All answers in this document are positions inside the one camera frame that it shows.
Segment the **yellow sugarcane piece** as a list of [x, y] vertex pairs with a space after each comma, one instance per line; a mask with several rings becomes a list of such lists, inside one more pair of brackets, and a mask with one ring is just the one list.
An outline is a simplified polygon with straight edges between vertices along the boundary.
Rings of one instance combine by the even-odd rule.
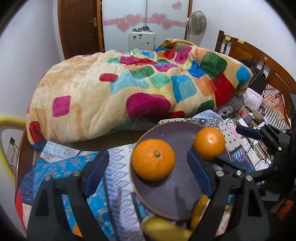
[[197, 225], [199, 224], [208, 204], [209, 204], [210, 199], [206, 195], [202, 195], [195, 206], [193, 210], [193, 215], [191, 219], [191, 230], [194, 231]]
[[158, 216], [149, 215], [141, 222], [141, 228], [145, 235], [153, 240], [188, 240], [192, 231], [174, 225]]

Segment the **small orange on cloth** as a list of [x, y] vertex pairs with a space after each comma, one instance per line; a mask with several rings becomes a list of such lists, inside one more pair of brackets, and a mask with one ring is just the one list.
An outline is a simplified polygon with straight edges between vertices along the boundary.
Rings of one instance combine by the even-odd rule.
[[75, 234], [75, 235], [80, 236], [80, 237], [83, 237], [83, 236], [82, 236], [82, 233], [81, 233], [81, 231], [79, 230], [79, 227], [78, 227], [77, 224], [74, 224], [74, 225], [73, 225], [73, 231], [74, 231], [74, 234]]

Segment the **striped cloth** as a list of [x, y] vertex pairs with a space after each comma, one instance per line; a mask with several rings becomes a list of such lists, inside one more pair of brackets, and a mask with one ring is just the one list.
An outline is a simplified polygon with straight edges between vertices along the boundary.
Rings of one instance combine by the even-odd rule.
[[285, 110], [285, 99], [283, 94], [270, 84], [263, 91], [264, 116], [267, 122], [279, 130], [290, 128], [289, 118]]

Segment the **blue patterned tablecloth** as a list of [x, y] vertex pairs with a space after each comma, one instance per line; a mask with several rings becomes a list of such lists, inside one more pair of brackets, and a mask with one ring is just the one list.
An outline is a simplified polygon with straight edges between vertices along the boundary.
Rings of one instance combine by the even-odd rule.
[[225, 151], [201, 153], [215, 130], [238, 142], [221, 118], [163, 120], [132, 148], [46, 164], [28, 173], [16, 204], [31, 206], [28, 240], [266, 240], [269, 221], [257, 184]]

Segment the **white power strip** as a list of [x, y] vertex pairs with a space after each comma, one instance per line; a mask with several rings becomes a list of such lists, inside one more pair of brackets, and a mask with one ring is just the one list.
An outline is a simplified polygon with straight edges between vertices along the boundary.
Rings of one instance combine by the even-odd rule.
[[238, 120], [238, 124], [241, 126], [249, 127], [249, 128], [256, 128], [256, 126], [253, 123], [253, 118], [251, 116], [240, 118]]

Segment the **pink patterned pillow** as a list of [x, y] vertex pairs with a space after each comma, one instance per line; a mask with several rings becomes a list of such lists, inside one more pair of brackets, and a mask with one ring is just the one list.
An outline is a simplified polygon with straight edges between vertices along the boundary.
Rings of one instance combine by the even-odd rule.
[[263, 103], [262, 95], [258, 94], [251, 88], [248, 88], [243, 93], [244, 104], [250, 107], [253, 111], [259, 111]]

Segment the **dark round plate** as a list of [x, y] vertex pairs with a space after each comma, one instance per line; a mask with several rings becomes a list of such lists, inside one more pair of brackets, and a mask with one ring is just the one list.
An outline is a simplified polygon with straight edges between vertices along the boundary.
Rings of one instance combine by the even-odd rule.
[[148, 130], [138, 141], [154, 138], [167, 142], [175, 152], [175, 166], [161, 181], [140, 178], [130, 166], [130, 181], [137, 198], [154, 214], [172, 220], [191, 219], [201, 189], [187, 163], [187, 151], [193, 147], [201, 125], [187, 121], [172, 121]]

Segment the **large orange far side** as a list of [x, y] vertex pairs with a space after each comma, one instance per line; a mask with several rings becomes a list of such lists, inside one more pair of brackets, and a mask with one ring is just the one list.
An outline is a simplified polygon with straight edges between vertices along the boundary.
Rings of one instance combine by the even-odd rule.
[[204, 160], [211, 161], [223, 154], [225, 137], [217, 128], [203, 128], [196, 134], [193, 147]]

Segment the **black bag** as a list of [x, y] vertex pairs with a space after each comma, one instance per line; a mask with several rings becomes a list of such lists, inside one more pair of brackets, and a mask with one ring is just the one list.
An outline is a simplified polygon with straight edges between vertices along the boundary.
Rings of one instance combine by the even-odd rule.
[[266, 75], [260, 69], [256, 68], [254, 63], [247, 59], [239, 60], [245, 66], [247, 66], [253, 74], [253, 77], [250, 80], [248, 85], [249, 88], [262, 95], [266, 86]]

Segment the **large orange with stem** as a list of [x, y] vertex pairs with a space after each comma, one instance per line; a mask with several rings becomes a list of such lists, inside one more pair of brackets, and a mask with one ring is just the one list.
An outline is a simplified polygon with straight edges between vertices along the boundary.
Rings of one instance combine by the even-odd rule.
[[147, 181], [166, 179], [172, 172], [175, 161], [172, 147], [167, 142], [154, 138], [137, 144], [131, 156], [135, 173]]

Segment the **colourful plush blanket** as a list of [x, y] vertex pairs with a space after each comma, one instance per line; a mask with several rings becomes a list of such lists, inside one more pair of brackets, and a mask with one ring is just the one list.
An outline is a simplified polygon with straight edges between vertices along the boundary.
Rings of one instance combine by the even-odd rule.
[[194, 116], [245, 92], [251, 70], [222, 53], [181, 39], [156, 50], [77, 55], [41, 78], [27, 111], [30, 144], [73, 143], [137, 121]]

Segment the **wooden bed headboard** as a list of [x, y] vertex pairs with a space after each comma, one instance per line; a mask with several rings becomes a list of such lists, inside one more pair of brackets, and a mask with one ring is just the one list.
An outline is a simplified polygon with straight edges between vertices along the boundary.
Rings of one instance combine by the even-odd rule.
[[[226, 35], [222, 30], [218, 33], [215, 51], [228, 55], [236, 60], [250, 60], [254, 63], [256, 68], [263, 71], [266, 75], [266, 84], [270, 84], [283, 94], [285, 110], [290, 121], [290, 94], [295, 94], [295, 80], [280, 64], [257, 47], [241, 39]], [[247, 109], [253, 111], [245, 104], [242, 108], [244, 111]], [[268, 123], [264, 116], [264, 102], [259, 111], [253, 112], [256, 117], [262, 115], [259, 119]]]

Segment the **standing electric fan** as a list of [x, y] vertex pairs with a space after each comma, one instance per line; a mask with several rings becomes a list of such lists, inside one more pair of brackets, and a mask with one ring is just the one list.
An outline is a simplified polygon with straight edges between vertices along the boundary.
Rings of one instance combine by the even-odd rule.
[[197, 36], [204, 32], [207, 26], [206, 15], [202, 11], [195, 11], [187, 18], [185, 39], [189, 40], [190, 36]]

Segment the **brown wooden door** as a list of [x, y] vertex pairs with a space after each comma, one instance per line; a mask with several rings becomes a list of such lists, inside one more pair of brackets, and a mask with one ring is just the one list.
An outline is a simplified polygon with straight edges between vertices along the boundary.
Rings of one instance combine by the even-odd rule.
[[104, 51], [102, 1], [57, 1], [57, 14], [65, 59]]

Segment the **white wardrobe with hearts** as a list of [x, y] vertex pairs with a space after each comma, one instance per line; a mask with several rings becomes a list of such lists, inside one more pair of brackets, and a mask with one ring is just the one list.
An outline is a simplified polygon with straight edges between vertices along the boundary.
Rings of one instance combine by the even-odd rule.
[[155, 45], [165, 39], [185, 39], [192, 1], [102, 1], [102, 33], [105, 51], [128, 51], [128, 33], [148, 27]]

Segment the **yellow chair frame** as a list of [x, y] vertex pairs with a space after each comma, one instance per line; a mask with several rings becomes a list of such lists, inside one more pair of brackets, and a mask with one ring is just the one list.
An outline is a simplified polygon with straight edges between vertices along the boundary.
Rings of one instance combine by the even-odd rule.
[[10, 179], [15, 182], [16, 180], [16, 154], [18, 153], [19, 147], [15, 145], [15, 139], [13, 137], [10, 138], [8, 147], [6, 152], [2, 143], [2, 126], [14, 126], [16, 129], [25, 128], [26, 121], [20, 120], [18, 118], [12, 118], [9, 116], [1, 116], [1, 163], [10, 177]]

